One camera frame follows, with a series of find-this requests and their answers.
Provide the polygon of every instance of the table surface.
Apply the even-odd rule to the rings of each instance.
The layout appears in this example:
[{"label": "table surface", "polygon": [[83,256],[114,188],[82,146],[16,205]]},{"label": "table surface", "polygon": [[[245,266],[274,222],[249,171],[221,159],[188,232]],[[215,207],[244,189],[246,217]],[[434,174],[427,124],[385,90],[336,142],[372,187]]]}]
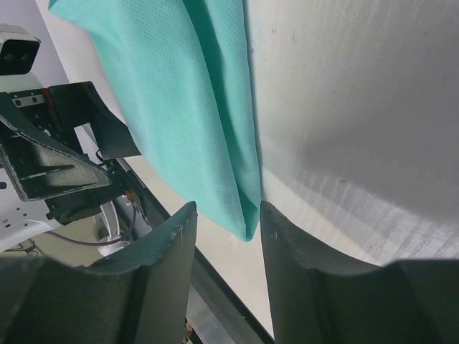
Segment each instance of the table surface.
[{"label": "table surface", "polygon": [[[70,82],[120,108],[86,32],[37,0]],[[459,257],[459,3],[247,0],[265,198],[359,259]],[[133,170],[184,204],[142,157]],[[199,216],[197,246],[272,333],[260,231],[244,243]]]}]

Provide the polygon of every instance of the teal cloth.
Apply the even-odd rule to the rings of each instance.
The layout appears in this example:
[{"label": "teal cloth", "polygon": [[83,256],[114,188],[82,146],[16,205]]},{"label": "teal cloth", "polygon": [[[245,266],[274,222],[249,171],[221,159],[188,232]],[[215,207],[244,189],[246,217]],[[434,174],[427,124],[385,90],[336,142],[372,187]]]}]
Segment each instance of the teal cloth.
[{"label": "teal cloth", "polygon": [[89,31],[160,177],[253,238],[261,187],[242,0],[51,0],[49,10]]}]

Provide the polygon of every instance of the white cable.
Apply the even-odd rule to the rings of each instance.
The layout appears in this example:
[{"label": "white cable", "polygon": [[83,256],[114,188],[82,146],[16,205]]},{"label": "white cable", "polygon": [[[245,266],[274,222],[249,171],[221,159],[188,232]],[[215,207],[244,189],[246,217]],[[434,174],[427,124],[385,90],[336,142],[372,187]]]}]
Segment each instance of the white cable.
[{"label": "white cable", "polygon": [[110,228],[110,222],[108,222],[108,218],[107,218],[107,214],[105,213],[105,209],[103,208],[103,206],[100,206],[100,210],[102,211],[103,218],[105,219],[105,226],[108,232],[108,237],[112,239],[112,230]]},{"label": "white cable", "polygon": [[110,204],[112,205],[113,214],[115,215],[115,220],[116,220],[116,232],[118,233],[118,235],[121,235],[120,219],[118,218],[118,213],[116,212],[115,204],[113,203],[113,201],[110,201]]}]

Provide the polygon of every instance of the cloth fold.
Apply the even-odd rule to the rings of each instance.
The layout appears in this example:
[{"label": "cloth fold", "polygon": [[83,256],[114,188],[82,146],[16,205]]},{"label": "cloth fold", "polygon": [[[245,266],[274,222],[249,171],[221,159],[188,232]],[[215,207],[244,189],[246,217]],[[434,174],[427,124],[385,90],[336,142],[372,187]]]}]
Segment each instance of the cloth fold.
[{"label": "cloth fold", "polygon": [[142,155],[242,240],[261,186],[242,0],[51,0],[89,31]]}]

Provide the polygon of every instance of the folded cloth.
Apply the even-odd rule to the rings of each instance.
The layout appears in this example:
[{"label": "folded cloth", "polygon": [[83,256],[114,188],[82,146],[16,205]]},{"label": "folded cloth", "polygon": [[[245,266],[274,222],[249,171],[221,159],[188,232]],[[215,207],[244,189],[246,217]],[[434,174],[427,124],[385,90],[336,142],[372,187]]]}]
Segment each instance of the folded cloth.
[{"label": "folded cloth", "polygon": [[253,238],[261,187],[242,0],[51,0],[49,10],[89,31],[160,177]]}]

